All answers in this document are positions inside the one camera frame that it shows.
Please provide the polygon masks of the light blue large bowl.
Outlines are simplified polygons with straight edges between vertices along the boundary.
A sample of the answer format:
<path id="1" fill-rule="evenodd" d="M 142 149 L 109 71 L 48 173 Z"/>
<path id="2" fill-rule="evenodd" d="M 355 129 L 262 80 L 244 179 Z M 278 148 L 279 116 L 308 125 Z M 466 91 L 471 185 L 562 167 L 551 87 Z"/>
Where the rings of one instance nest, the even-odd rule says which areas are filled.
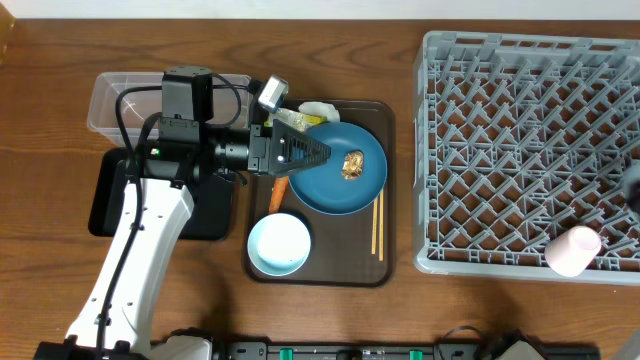
<path id="1" fill-rule="evenodd" d="M 299 218 L 276 213 L 259 220 L 247 240 L 250 263 L 261 273 L 283 277 L 300 269 L 311 252 L 311 235 Z"/>

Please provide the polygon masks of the dark blue plate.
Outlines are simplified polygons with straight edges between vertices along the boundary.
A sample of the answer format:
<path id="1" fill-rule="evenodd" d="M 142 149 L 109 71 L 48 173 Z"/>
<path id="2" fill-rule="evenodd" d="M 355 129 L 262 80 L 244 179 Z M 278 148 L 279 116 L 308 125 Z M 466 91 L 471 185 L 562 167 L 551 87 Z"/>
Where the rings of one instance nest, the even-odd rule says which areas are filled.
<path id="1" fill-rule="evenodd" d="M 388 163 L 379 141 L 366 129 L 346 122 L 314 126 L 307 134 L 331 148 L 328 161 L 290 177 L 290 186 L 308 207 L 329 215 L 347 215 L 371 204 L 386 184 Z M 362 174 L 347 180 L 342 168 L 347 154 L 364 155 Z"/>

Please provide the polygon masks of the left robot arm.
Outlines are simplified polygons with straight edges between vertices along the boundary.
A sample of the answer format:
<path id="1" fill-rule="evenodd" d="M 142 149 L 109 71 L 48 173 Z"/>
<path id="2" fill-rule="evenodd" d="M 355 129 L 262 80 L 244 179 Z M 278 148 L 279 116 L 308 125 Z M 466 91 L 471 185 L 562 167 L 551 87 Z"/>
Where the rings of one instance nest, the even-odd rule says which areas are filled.
<path id="1" fill-rule="evenodd" d="M 168 68 L 157 89 L 162 109 L 136 141 L 123 138 L 124 199 L 109 252 L 94 288 L 61 343 L 42 342 L 37 359 L 215 359 L 215 341 L 198 330 L 151 342 L 154 309 L 179 235 L 195 208 L 194 191 L 212 177 L 245 172 L 282 177 L 318 167 L 329 146 L 275 120 L 254 124 L 240 139 L 215 124 L 213 92 L 238 89 L 200 66 Z"/>

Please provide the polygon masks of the brown food scrap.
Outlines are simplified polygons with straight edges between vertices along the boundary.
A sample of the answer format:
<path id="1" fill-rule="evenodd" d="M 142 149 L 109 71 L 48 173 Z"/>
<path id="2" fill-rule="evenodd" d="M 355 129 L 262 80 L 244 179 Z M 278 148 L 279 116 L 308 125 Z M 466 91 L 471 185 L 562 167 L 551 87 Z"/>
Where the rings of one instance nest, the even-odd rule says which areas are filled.
<path id="1" fill-rule="evenodd" d="M 364 154 L 360 150 L 351 151 L 344 157 L 341 174 L 345 180 L 356 180 L 363 172 Z"/>

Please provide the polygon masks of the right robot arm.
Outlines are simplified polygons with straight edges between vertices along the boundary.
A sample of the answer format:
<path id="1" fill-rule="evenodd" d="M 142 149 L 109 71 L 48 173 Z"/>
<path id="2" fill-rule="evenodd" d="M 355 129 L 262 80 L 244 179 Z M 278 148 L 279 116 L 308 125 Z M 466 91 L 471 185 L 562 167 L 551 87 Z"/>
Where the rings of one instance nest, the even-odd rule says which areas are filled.
<path id="1" fill-rule="evenodd" d="M 639 183 L 640 183 L 640 167 L 639 163 L 633 163 L 623 174 L 621 186 L 625 203 L 628 208 L 639 216 Z"/>

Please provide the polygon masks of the pink cup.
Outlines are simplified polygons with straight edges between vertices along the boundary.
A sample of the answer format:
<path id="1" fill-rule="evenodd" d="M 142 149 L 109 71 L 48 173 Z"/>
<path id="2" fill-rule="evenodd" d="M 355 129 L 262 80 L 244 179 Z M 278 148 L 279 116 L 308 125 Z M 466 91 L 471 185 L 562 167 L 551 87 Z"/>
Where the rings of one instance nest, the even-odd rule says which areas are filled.
<path id="1" fill-rule="evenodd" d="M 600 235 L 586 226 L 575 226 L 551 241 L 544 251 L 549 267 L 564 277 L 581 274 L 600 252 Z"/>

